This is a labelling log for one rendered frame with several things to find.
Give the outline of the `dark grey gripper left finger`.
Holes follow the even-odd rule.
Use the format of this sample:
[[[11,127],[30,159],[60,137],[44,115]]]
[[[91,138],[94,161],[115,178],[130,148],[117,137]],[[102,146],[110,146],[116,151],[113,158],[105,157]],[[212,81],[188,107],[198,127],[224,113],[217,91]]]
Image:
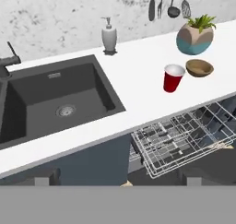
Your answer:
[[[35,171],[21,176],[11,182],[12,185],[50,186],[60,184],[61,170],[59,168]]]

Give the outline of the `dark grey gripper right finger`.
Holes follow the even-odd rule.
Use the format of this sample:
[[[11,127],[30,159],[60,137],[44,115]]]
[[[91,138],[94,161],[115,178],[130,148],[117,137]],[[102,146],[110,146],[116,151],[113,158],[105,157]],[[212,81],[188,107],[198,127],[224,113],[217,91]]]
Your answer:
[[[216,186],[219,181],[207,176],[203,171],[193,168],[191,170],[178,170],[178,178],[182,185],[186,186]]]

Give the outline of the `dark dishwasher door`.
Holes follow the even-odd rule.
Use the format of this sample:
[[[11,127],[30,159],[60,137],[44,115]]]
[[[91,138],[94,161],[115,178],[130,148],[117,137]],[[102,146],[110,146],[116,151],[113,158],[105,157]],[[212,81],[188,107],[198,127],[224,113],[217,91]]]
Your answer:
[[[210,155],[191,162],[180,169],[193,168],[203,171],[207,176],[220,182],[220,185],[236,185],[236,148],[220,149]],[[152,179],[140,159],[129,165],[128,181],[132,185],[182,185],[178,178],[178,170],[168,172],[159,178]]]

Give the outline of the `red plastic cup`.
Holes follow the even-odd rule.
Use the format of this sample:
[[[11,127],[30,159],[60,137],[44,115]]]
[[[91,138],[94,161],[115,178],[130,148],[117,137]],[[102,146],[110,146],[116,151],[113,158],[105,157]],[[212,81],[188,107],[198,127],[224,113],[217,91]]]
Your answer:
[[[179,86],[185,74],[185,69],[180,65],[166,65],[164,67],[163,89],[166,92],[174,92]]]

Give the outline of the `brown wooden bowl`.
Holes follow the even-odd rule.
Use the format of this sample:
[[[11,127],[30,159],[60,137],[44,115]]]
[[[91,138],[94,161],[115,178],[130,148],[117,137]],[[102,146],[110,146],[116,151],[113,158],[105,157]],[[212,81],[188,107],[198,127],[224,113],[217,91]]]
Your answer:
[[[193,77],[206,77],[214,71],[212,64],[201,59],[188,60],[185,67],[188,73]]]

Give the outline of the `blue-grey cupboard front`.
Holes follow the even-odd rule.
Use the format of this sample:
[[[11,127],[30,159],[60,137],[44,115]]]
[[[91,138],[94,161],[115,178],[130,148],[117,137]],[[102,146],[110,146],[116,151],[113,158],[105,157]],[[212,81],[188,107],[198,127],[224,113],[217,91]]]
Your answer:
[[[120,136],[96,146],[46,162],[0,179],[0,185],[50,175],[53,184],[118,185],[127,181],[131,136]]]

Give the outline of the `dark grey sink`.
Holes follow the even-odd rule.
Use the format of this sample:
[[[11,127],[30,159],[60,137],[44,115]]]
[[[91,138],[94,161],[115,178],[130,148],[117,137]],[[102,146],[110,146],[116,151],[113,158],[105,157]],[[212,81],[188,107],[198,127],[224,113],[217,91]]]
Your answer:
[[[95,55],[0,77],[0,149],[123,112]]]

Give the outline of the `black tap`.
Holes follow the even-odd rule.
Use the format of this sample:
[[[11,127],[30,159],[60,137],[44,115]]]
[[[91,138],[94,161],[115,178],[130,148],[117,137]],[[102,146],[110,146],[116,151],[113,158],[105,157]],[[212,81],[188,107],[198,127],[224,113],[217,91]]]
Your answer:
[[[20,57],[16,54],[12,44],[8,41],[8,47],[12,52],[12,56],[6,58],[0,58],[0,78],[8,78],[10,77],[10,73],[6,69],[10,65],[17,65],[21,63]]]

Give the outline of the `potted plant in round vase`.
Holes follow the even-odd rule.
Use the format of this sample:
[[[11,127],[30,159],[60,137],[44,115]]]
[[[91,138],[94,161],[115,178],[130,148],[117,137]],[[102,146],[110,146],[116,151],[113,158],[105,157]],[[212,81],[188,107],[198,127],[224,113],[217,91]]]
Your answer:
[[[198,55],[203,53],[214,38],[213,23],[215,17],[208,14],[200,18],[188,18],[188,21],[180,28],[176,36],[176,45],[181,53]]]

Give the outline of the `grey soap dispenser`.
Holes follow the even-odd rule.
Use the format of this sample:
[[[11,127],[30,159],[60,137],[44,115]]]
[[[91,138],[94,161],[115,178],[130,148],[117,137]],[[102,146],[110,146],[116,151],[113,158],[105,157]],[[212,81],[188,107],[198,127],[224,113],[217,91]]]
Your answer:
[[[114,55],[116,54],[117,29],[111,24],[110,17],[102,17],[102,19],[106,20],[106,25],[101,30],[104,53],[108,55]]]

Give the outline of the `dark hanging ladle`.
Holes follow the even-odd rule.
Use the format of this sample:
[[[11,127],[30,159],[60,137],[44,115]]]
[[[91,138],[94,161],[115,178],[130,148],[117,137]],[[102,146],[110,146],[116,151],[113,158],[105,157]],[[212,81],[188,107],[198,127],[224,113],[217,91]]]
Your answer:
[[[177,18],[180,15],[181,10],[178,7],[174,6],[172,1],[170,6],[168,7],[168,16],[170,18]]]

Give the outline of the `grey hanging slotted spatula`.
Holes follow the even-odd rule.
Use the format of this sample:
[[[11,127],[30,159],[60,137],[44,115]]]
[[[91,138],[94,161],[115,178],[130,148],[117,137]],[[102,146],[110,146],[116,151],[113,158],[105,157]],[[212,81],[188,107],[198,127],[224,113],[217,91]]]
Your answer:
[[[187,0],[182,1],[182,14],[183,18],[189,18],[191,16],[191,8]]]

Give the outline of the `dark hanging spoon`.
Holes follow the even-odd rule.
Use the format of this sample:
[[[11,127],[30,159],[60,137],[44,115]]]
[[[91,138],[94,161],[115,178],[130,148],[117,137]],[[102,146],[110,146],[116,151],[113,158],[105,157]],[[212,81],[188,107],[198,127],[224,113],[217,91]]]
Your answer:
[[[148,20],[153,21],[154,17],[155,17],[155,0],[150,0],[148,6]]]

